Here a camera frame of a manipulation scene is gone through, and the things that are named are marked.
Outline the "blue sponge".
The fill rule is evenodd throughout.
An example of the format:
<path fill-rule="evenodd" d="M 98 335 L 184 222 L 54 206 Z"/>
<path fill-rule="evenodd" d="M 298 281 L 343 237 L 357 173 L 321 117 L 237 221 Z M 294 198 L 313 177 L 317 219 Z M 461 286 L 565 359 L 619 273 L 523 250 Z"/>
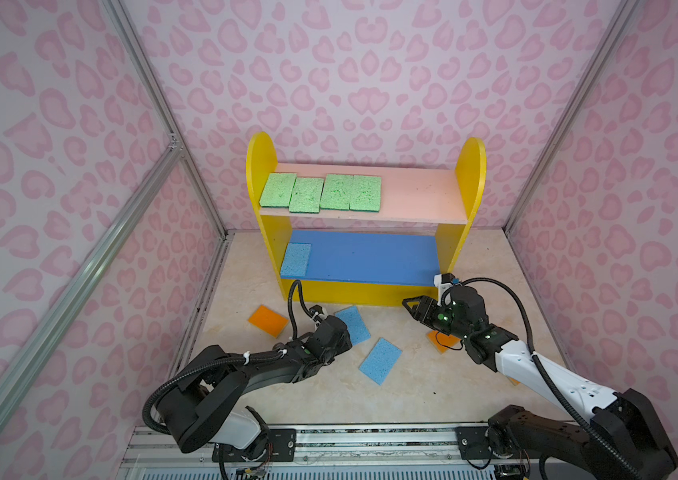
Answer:
<path fill-rule="evenodd" d="M 353 345 L 358 345 L 368 340 L 371 335 L 356 306 L 351 306 L 335 313 L 347 326 L 350 340 Z"/>
<path fill-rule="evenodd" d="M 401 354 L 400 348 L 380 338 L 359 366 L 359 371 L 375 384 L 382 385 Z"/>
<path fill-rule="evenodd" d="M 308 243 L 289 243 L 281 265 L 283 278 L 303 278 L 307 274 L 311 245 Z"/>

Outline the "orange sponge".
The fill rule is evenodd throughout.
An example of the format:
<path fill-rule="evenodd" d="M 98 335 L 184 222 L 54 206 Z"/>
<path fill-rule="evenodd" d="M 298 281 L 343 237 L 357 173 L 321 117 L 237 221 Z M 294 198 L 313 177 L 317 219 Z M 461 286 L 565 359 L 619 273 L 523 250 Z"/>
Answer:
<path fill-rule="evenodd" d="M 273 338 L 277 338 L 290 324 L 286 317 L 264 305 L 254 311 L 248 322 Z"/>
<path fill-rule="evenodd" d="M 438 331 L 430 331 L 427 334 L 427 338 L 440 354 L 446 351 L 461 351 L 463 349 L 459 338 L 445 335 Z"/>

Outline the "blue sponge front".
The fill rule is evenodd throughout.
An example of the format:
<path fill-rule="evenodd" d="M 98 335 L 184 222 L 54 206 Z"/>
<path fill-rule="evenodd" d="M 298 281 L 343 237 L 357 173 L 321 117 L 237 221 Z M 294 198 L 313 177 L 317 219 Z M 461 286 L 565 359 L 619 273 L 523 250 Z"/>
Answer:
<path fill-rule="evenodd" d="M 382 385 L 401 354 L 400 348 L 380 338 L 359 366 L 359 371 L 375 384 Z"/>

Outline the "green sponge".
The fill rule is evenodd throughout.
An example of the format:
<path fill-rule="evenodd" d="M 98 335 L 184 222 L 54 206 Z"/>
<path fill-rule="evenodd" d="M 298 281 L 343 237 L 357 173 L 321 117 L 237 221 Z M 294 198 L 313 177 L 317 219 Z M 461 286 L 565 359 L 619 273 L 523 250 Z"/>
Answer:
<path fill-rule="evenodd" d="M 381 208 L 382 178 L 355 175 L 350 196 L 350 210 L 378 212 Z"/>
<path fill-rule="evenodd" d="M 259 199 L 262 208 L 286 208 L 290 205 L 297 179 L 295 173 L 271 173 Z"/>
<path fill-rule="evenodd" d="M 353 181 L 353 175 L 328 174 L 322 190 L 320 209 L 349 211 Z"/>
<path fill-rule="evenodd" d="M 289 203 L 290 213 L 317 214 L 324 186 L 323 178 L 297 177 Z"/>

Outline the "green sponge bottom front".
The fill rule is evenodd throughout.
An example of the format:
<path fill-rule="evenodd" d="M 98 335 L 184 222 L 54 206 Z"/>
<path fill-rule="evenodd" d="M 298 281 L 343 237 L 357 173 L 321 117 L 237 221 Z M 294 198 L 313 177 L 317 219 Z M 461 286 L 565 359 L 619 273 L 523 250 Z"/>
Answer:
<path fill-rule="evenodd" d="M 323 178 L 297 177 L 289 203 L 290 213 L 317 214 L 324 186 Z"/>

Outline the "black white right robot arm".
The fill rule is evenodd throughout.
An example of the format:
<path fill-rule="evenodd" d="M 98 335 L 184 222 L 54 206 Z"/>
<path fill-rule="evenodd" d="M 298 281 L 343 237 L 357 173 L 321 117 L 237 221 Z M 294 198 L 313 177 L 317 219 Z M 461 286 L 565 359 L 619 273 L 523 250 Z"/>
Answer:
<path fill-rule="evenodd" d="M 523 306 L 524 339 L 491 323 L 477 282 L 449 282 L 436 298 L 412 297 L 402 305 L 430 330 L 457 338 L 475 364 L 526 386 L 571 418 L 552 420 L 510 405 L 489 419 L 491 431 L 538 453 L 541 463 L 557 459 L 596 479 L 666 479 L 677 470 L 678 454 L 645 395 L 597 384 L 538 353 Z"/>

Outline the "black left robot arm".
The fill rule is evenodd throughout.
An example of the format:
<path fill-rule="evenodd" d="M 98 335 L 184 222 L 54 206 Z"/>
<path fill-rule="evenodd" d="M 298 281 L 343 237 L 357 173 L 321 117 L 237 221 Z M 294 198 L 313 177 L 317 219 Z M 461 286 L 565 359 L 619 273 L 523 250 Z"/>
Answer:
<path fill-rule="evenodd" d="M 150 394 L 142 420 L 171 436 L 183 453 L 214 443 L 257 460 L 274 443 L 273 435 L 255 409 L 236 407 L 240 398 L 271 385 L 307 380 L 351 348 L 346 324 L 332 315 L 313 332 L 269 351 L 235 354 L 212 345 Z"/>

